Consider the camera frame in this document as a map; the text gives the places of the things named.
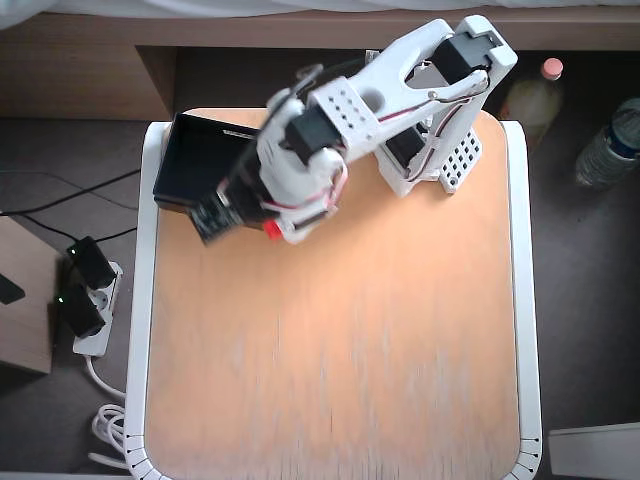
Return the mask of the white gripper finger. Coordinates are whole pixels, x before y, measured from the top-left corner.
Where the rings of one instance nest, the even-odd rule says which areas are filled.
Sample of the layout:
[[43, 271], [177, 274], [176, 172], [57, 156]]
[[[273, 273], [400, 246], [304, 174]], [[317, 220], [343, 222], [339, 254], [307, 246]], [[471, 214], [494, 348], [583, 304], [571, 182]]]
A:
[[322, 207], [319, 205], [282, 211], [279, 216], [279, 228], [286, 242], [298, 244], [337, 211], [336, 206]]

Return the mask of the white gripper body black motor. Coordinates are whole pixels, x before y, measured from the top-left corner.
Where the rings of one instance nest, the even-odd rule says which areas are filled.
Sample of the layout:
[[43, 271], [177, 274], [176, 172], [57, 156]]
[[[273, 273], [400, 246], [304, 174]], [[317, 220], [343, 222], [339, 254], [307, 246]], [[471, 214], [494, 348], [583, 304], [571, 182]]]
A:
[[303, 162], [292, 150], [264, 147], [258, 158], [225, 180], [219, 200], [219, 232], [243, 226], [282, 235], [282, 211], [336, 206], [340, 154], [323, 147]]

